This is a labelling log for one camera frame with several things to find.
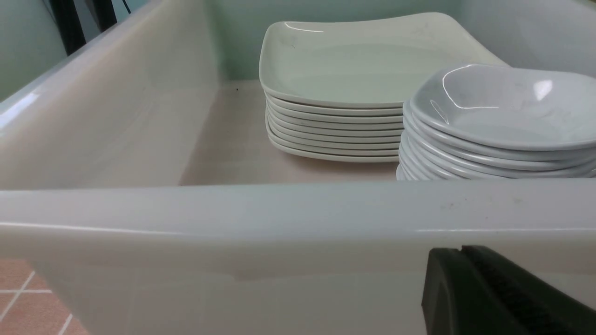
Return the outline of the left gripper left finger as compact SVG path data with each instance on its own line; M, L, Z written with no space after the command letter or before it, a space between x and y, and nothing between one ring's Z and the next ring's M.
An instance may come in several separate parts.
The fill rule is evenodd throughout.
M525 335L457 249L428 253L421 308L428 335Z

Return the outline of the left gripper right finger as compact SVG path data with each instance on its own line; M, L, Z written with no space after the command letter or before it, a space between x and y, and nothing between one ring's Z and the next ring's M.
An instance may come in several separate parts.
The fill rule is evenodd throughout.
M486 246L462 246L483 281L530 335L594 335L595 310Z

